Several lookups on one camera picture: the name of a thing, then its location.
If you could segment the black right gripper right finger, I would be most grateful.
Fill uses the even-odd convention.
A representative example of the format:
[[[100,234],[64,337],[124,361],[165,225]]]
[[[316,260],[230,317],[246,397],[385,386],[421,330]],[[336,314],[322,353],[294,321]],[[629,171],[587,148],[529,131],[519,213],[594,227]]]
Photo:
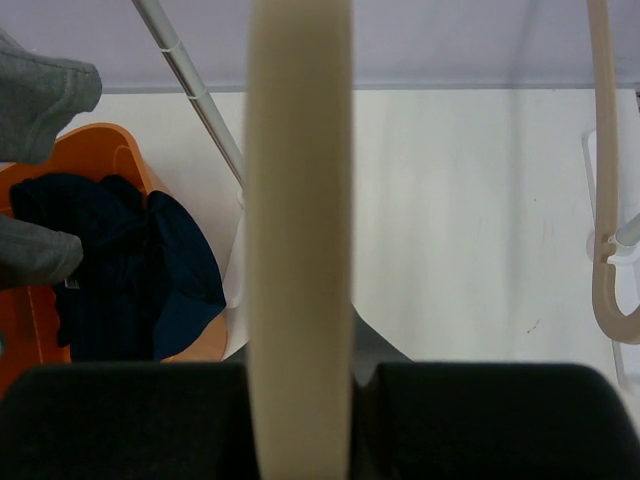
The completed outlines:
[[[631,479],[635,429],[577,364],[383,363],[354,397],[354,479]]]

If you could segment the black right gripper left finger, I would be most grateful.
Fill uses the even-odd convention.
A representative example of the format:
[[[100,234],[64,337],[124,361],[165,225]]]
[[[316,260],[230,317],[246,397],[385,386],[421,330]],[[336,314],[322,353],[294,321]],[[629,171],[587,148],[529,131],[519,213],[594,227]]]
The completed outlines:
[[[1,401],[4,479],[252,479],[238,363],[41,366]]]

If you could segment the navy blue mesh shorts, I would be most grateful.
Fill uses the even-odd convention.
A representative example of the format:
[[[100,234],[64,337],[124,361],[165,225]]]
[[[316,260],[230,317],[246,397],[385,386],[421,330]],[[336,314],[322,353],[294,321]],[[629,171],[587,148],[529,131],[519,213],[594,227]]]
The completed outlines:
[[[164,360],[225,309],[215,256],[170,195],[119,175],[50,173],[13,185],[9,199],[18,219],[81,242],[79,266],[53,287],[57,342],[72,360]]]

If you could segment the beige wooden hanger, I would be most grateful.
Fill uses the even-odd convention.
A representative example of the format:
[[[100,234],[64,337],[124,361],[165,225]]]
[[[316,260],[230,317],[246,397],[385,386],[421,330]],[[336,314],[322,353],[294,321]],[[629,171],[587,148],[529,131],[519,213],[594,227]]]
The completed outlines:
[[[592,272],[592,305],[596,321],[611,340],[639,343],[639,311],[624,314],[615,295],[615,266],[608,262],[616,253],[618,231],[618,111],[616,74],[609,8],[606,1],[587,3],[596,100],[596,209]]]
[[[248,377],[264,479],[349,473],[351,18],[253,7],[245,126]]]

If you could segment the grey cotton shorts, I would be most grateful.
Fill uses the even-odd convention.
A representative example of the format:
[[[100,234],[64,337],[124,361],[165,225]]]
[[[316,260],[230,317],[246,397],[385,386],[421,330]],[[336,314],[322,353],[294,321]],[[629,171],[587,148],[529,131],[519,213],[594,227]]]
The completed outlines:
[[[58,134],[102,95],[97,68],[38,55],[1,32],[1,161],[31,166],[50,158]],[[55,285],[83,259],[78,237],[1,216],[1,289]]]

